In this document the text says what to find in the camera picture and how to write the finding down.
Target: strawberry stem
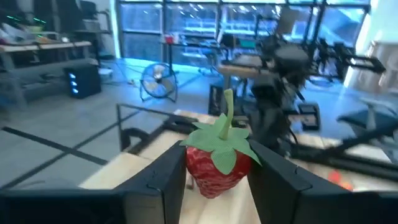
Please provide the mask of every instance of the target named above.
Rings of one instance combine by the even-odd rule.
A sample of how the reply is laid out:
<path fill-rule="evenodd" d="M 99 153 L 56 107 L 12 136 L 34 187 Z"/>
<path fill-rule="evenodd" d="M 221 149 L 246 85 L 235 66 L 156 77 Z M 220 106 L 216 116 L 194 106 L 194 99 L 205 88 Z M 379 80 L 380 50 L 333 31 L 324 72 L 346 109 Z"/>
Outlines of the strawberry stem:
<path fill-rule="evenodd" d="M 232 123 L 232 118 L 234 117 L 234 97 L 232 89 L 228 89 L 224 91 L 225 101 L 228 105 L 228 114 L 226 117 L 226 122 L 223 126 L 223 129 L 218 136 L 222 140 L 227 140 L 228 138 L 228 130 Z"/>

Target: red strawberry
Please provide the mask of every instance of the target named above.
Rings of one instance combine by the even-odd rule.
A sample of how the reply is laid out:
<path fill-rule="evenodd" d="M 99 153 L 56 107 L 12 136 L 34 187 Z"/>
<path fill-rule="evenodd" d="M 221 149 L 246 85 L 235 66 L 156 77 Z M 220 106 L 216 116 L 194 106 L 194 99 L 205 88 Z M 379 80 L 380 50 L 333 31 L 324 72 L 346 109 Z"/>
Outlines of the red strawberry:
<path fill-rule="evenodd" d="M 251 169 L 251 157 L 236 152 L 236 165 L 228 174 L 222 174 L 211 160 L 211 153 L 195 147 L 187 147 L 187 169 L 195 179 L 200 193 L 215 198 L 238 184 Z"/>
<path fill-rule="evenodd" d="M 233 188 L 248 174 L 251 161 L 259 162 L 246 138 L 249 131 L 230 128 L 233 92 L 226 90 L 228 117 L 222 114 L 214 124 L 194 123 L 199 129 L 181 142 L 187 147 L 187 169 L 206 198 L 215 198 Z"/>

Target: strawberry leaves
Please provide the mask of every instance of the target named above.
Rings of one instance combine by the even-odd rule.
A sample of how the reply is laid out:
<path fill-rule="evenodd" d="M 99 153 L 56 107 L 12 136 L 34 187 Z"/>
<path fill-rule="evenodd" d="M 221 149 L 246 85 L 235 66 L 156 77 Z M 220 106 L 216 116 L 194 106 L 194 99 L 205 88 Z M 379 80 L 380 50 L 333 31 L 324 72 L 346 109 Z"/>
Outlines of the strawberry leaves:
<path fill-rule="evenodd" d="M 246 140 L 249 131 L 230 128 L 234 109 L 232 90 L 226 90 L 224 95 L 228 104 L 228 116 L 221 114 L 214 124 L 193 123 L 199 129 L 192 132 L 180 145 L 211 152 L 215 167 L 222 174 L 228 175 L 236 164 L 235 150 L 253 158 L 258 164 L 261 163 Z"/>

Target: floor fan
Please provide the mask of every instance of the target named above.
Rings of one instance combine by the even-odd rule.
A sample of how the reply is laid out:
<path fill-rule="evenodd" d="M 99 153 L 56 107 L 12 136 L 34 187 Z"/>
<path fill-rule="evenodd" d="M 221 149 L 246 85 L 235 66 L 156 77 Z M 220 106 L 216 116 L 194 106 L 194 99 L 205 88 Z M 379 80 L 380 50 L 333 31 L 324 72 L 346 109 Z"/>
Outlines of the floor fan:
<path fill-rule="evenodd" d="M 141 76 L 140 97 L 143 101 L 148 98 L 143 97 L 143 91 L 149 96 L 157 99 L 177 100 L 178 86 L 177 77 L 167 64 L 155 63 L 145 68 Z"/>

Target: floor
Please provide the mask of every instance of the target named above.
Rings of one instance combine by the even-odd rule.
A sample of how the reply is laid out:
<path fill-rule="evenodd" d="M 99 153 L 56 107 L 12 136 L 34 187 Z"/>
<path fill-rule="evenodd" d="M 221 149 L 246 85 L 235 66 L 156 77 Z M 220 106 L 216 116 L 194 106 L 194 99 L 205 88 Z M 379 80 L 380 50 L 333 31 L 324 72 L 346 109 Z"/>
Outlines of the floor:
<path fill-rule="evenodd" d="M 140 67 L 127 66 L 125 61 L 113 67 L 115 76 L 103 85 L 103 92 L 74 100 L 66 95 L 46 97 L 31 102 L 26 111 L 12 110 L 7 129 L 0 131 L 0 187 L 29 185 L 43 180 L 62 180 L 79 185 L 119 153 L 116 130 L 116 103 L 166 111 L 177 109 L 207 113 L 209 83 L 220 78 L 203 77 L 197 69 L 180 67 L 178 100 L 151 99 L 142 102 L 139 89 L 126 84 L 138 80 Z M 352 130 L 337 123 L 341 114 L 365 106 L 355 92 L 339 88 L 321 90 L 309 86 L 303 91 L 307 101 L 316 101 L 321 108 L 321 136 L 347 138 Z M 124 126 L 136 126 L 150 132 L 165 116 L 136 110 L 122 110 Z"/>

